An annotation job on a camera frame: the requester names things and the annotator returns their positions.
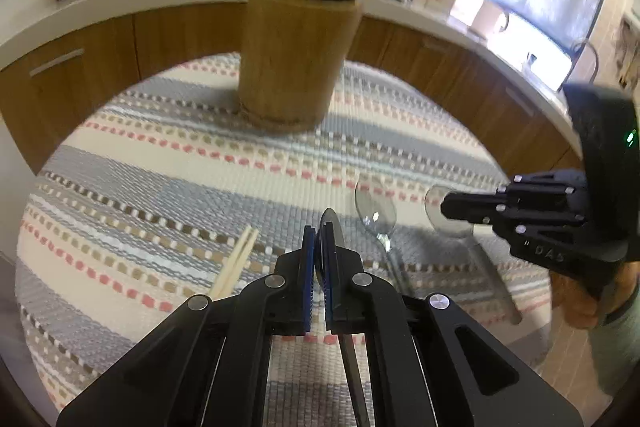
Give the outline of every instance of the white countertop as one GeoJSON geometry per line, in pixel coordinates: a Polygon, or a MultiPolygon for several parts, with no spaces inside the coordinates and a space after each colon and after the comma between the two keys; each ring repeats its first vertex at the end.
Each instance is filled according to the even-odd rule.
{"type": "MultiPolygon", "coordinates": [[[[37,47],[62,35],[110,18],[167,6],[246,0],[62,0],[49,2],[4,17],[0,25],[0,69],[37,47]]],[[[489,51],[486,43],[451,17],[425,9],[414,9],[394,0],[363,0],[364,13],[408,26],[466,48],[495,67],[556,126],[573,149],[580,153],[580,141],[574,133],[566,108],[558,93],[542,82],[527,79],[507,62],[489,51]]]]}

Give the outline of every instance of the person's arm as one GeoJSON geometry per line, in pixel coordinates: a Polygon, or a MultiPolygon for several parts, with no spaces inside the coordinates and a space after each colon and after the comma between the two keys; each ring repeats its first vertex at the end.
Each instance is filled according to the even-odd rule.
{"type": "Polygon", "coordinates": [[[614,396],[640,360],[639,263],[623,265],[607,321],[598,326],[598,303],[577,282],[562,278],[564,320],[589,330],[593,365],[600,388],[614,396]]]}

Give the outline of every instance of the faucet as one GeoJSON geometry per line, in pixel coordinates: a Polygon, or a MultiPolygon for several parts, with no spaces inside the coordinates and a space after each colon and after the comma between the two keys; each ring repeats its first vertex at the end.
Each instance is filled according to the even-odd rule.
{"type": "MultiPolygon", "coordinates": [[[[585,47],[588,47],[588,48],[591,49],[591,51],[593,52],[593,56],[595,58],[595,65],[594,65],[594,68],[593,68],[593,73],[591,73],[591,78],[589,79],[589,83],[593,84],[593,82],[596,79],[596,76],[598,76],[598,70],[600,69],[600,57],[598,57],[598,51],[597,51],[596,47],[587,38],[575,41],[574,45],[572,47],[572,51],[577,52],[580,49],[580,46],[583,46],[583,45],[585,47]]],[[[574,60],[572,60],[572,62],[573,62],[572,69],[575,68],[575,65],[578,62],[579,58],[580,58],[580,55],[575,55],[574,60]]]]}

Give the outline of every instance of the silver screw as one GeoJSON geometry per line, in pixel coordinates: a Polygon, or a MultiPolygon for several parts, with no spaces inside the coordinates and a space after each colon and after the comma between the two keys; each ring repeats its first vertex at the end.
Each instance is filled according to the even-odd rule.
{"type": "Polygon", "coordinates": [[[351,277],[351,280],[356,286],[369,286],[373,282],[373,277],[368,273],[360,272],[351,277]]]}
{"type": "Polygon", "coordinates": [[[449,307],[449,298],[441,293],[429,297],[429,304],[436,309],[443,310],[449,307]]]}
{"type": "Polygon", "coordinates": [[[194,295],[189,299],[187,306],[190,310],[198,312],[209,305],[209,300],[204,295],[194,295]]]}
{"type": "Polygon", "coordinates": [[[277,273],[272,273],[271,275],[268,275],[267,277],[265,277],[264,283],[269,288],[280,288],[281,286],[284,286],[285,280],[282,275],[278,275],[277,273]]]}

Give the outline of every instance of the white mug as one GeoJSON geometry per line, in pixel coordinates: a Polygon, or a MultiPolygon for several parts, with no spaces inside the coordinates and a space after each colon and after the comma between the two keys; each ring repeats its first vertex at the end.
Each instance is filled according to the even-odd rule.
{"type": "Polygon", "coordinates": [[[474,33],[480,35],[482,38],[487,39],[494,33],[501,33],[509,26],[509,12],[504,8],[498,6],[491,0],[483,0],[482,6],[476,14],[476,18],[469,26],[469,29],[474,33]],[[496,28],[500,15],[504,14],[507,22],[504,26],[496,28]]]}

